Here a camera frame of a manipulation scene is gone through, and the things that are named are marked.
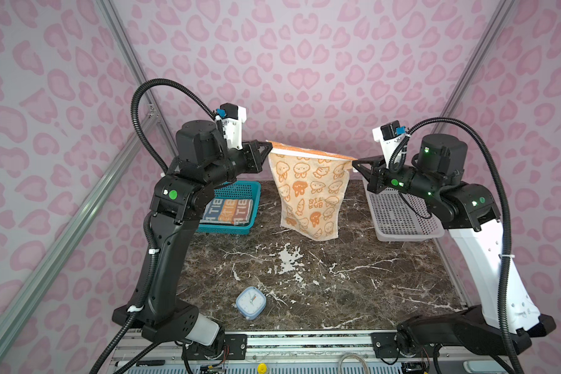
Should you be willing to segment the white plastic basket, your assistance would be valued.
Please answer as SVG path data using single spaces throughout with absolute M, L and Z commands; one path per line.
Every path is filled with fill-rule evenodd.
M 362 179 L 362 183 L 376 237 L 380 242 L 423 242 L 445 234 L 438 218 L 425 219 L 417 215 L 428 213 L 423 199 L 406 197 L 414 207 L 413 211 L 399 197 L 397 190 L 386 188 L 374 194 L 367 190 L 368 182 L 365 179 Z

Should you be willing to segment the orange white towel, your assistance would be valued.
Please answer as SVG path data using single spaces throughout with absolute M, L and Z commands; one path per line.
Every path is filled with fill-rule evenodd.
M 281 221 L 317 242 L 338 237 L 338 217 L 353 157 L 273 142 L 268 156 L 281 201 Z

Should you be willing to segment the teal plastic basket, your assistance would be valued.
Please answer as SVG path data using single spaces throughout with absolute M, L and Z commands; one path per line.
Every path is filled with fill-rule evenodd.
M 207 205 L 198 232 L 248 235 L 255 223 L 260 203 L 259 182 L 238 181 L 217 189 Z

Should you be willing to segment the striped rabbit text towel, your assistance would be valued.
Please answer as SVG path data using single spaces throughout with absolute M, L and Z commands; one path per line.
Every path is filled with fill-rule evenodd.
M 252 199 L 215 198 L 207 204 L 201 224 L 246 226 L 251 221 Z

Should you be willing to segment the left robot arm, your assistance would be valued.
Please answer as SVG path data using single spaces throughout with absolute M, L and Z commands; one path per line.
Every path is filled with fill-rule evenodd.
M 273 146 L 252 140 L 230 148 L 221 126 L 204 120 L 184 124 L 176 146 L 178 154 L 155 185 L 143 222 L 148 249 L 136 289 L 112 320 L 125 330 L 139 329 L 152 343 L 211 346 L 221 334 L 220 325 L 177 296 L 186 254 L 216 189 L 241 174 L 261 172 Z

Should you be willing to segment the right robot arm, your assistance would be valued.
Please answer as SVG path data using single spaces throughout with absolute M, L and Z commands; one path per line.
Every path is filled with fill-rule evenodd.
M 430 344 L 464 347 L 476 355 L 506 355 L 500 330 L 498 294 L 503 260 L 503 218 L 492 193 L 484 186 L 463 182 L 466 143 L 448 134 L 422 139 L 415 165 L 389 171 L 391 155 L 405 135 L 373 136 L 382 155 L 354 161 L 371 193 L 394 189 L 425 202 L 432 217 L 457 243 L 470 270 L 480 304 L 459 313 L 415 316 L 397 328 L 396 344 L 414 355 Z

